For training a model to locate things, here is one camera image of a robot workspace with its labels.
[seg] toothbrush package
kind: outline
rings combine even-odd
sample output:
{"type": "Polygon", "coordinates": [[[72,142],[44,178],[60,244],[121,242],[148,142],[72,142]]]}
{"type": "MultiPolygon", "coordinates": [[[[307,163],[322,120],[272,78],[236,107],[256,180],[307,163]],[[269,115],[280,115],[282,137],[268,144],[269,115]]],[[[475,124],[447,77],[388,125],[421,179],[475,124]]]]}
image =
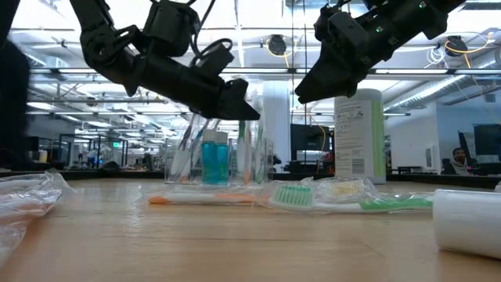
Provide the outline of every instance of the toothbrush package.
{"type": "Polygon", "coordinates": [[[30,221],[51,211],[64,190],[73,189],[56,172],[0,179],[0,266],[22,241],[30,221]]]}
{"type": "Polygon", "coordinates": [[[141,190],[143,204],[253,204],[261,187],[171,184],[141,190]]]}
{"type": "Polygon", "coordinates": [[[362,178],[333,177],[300,182],[274,181],[256,201],[265,207],[292,212],[382,213],[431,211],[433,193],[381,193],[362,178]]]}

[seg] toothbrush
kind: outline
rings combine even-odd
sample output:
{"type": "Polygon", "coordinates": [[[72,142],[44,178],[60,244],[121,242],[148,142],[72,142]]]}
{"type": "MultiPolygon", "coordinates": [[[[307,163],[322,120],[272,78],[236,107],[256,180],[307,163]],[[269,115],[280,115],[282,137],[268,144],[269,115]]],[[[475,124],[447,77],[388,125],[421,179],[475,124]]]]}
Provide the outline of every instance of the toothbrush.
{"type": "Polygon", "coordinates": [[[195,121],[196,114],[192,115],[191,121],[189,122],[189,126],[185,131],[185,134],[182,137],[182,140],[178,146],[178,150],[176,150],[174,158],[172,160],[171,171],[169,172],[170,176],[175,176],[179,172],[181,172],[183,164],[186,161],[185,148],[188,143],[189,136],[191,135],[191,128],[193,127],[193,122],[195,121]]]}
{"type": "Polygon", "coordinates": [[[401,210],[431,210],[433,197],[420,199],[372,200],[355,204],[321,204],[313,200],[312,189],[304,186],[281,186],[268,200],[270,208],[292,212],[381,213],[401,210]]]}
{"type": "Polygon", "coordinates": [[[245,169],[245,121],[239,121],[238,127],[238,143],[236,145],[236,170],[242,173],[245,169]]]}
{"type": "Polygon", "coordinates": [[[258,144],[256,145],[256,182],[262,183],[264,179],[263,174],[263,165],[261,163],[261,154],[262,154],[262,138],[263,138],[263,126],[262,123],[259,122],[258,128],[258,144]]]}
{"type": "Polygon", "coordinates": [[[150,204],[176,203],[212,203],[212,204],[251,204],[254,197],[245,194],[209,194],[209,193],[166,193],[164,196],[152,196],[150,204]]]}
{"type": "Polygon", "coordinates": [[[188,179],[189,172],[191,171],[191,164],[196,164],[196,162],[198,161],[198,157],[196,155],[197,155],[197,150],[198,150],[198,154],[200,154],[199,141],[200,141],[200,138],[202,137],[202,134],[204,133],[204,130],[207,129],[207,126],[209,125],[209,122],[211,122],[211,120],[205,121],[205,125],[196,134],[196,137],[193,140],[192,148],[193,148],[194,151],[192,152],[193,153],[192,154],[192,160],[191,160],[191,162],[190,161],[186,162],[186,164],[184,166],[184,169],[181,172],[181,182],[184,182],[184,181],[186,181],[188,179]]]}
{"type": "MultiPolygon", "coordinates": [[[[202,142],[200,141],[200,139],[202,138],[202,135],[204,134],[204,130],[207,129],[207,127],[209,126],[210,122],[211,122],[211,120],[207,120],[205,122],[205,125],[196,134],[196,138],[193,140],[192,160],[191,160],[191,163],[189,161],[186,162],[186,165],[185,165],[184,169],[181,172],[181,182],[186,181],[188,179],[189,172],[191,170],[191,164],[196,164],[198,162],[198,159],[200,159],[200,149],[202,147],[202,142]]],[[[215,122],[213,129],[216,129],[219,126],[219,122],[221,122],[221,120],[218,119],[215,122]]]]}
{"type": "Polygon", "coordinates": [[[252,133],[251,125],[247,125],[245,131],[245,172],[243,174],[243,184],[249,184],[251,181],[251,167],[252,167],[252,133]]]}

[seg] paper towel roll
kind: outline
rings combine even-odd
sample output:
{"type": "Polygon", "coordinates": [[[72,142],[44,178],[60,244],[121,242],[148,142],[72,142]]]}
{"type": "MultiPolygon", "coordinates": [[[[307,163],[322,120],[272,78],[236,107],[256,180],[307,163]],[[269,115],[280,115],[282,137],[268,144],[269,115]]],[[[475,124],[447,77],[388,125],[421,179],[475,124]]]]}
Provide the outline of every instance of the paper towel roll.
{"type": "Polygon", "coordinates": [[[501,259],[501,193],[436,190],[433,222],[440,248],[501,259]]]}

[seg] wooden table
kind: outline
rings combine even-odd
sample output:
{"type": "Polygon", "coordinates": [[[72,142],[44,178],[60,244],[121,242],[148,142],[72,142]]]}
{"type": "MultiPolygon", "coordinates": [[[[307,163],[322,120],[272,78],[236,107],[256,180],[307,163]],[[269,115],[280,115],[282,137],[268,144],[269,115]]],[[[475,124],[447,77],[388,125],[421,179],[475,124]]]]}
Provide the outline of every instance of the wooden table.
{"type": "Polygon", "coordinates": [[[30,225],[0,269],[1,282],[501,281],[501,261],[439,251],[431,213],[302,215],[149,206],[136,202],[138,188],[163,186],[161,181],[70,185],[78,194],[30,225]]]}

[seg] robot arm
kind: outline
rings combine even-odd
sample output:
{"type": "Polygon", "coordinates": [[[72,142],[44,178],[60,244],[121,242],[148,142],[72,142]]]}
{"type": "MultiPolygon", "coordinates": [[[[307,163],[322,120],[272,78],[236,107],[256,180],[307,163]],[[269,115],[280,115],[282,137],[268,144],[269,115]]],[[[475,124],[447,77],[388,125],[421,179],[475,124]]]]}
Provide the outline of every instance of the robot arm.
{"type": "Polygon", "coordinates": [[[187,105],[206,118],[257,120],[245,100],[248,83],[219,77],[233,61],[222,42],[215,42],[189,67],[172,59],[182,56],[200,32],[198,14],[184,3],[152,0],[145,27],[114,28],[104,0],[70,0],[81,25],[85,62],[133,96],[139,86],[187,105]]]}
{"type": "Polygon", "coordinates": [[[447,30],[448,14],[465,0],[363,0],[369,12],[353,19],[341,6],[320,9],[314,24],[320,57],[295,92],[299,102],[348,96],[368,70],[423,32],[428,39],[447,30]]]}
{"type": "MultiPolygon", "coordinates": [[[[104,0],[70,0],[81,25],[85,62],[110,81],[122,84],[130,96],[142,86],[184,103],[206,118],[259,119],[244,100],[248,83],[242,79],[224,82],[219,77],[233,60],[231,41],[222,39],[198,51],[196,37],[201,22],[189,6],[196,0],[187,4],[150,1],[150,14],[140,31],[136,26],[116,30],[104,0]],[[185,54],[190,46],[196,59],[189,66],[172,59],[185,54]]],[[[301,103],[353,96],[371,67],[389,60],[396,49],[420,32],[429,39],[445,32],[448,13],[465,2],[363,0],[369,12],[353,19],[341,11],[350,1],[339,0],[334,7],[326,5],[320,10],[315,37],[322,48],[318,61],[295,89],[301,103]]],[[[0,5],[0,48],[19,2],[2,1],[0,5]]]]}

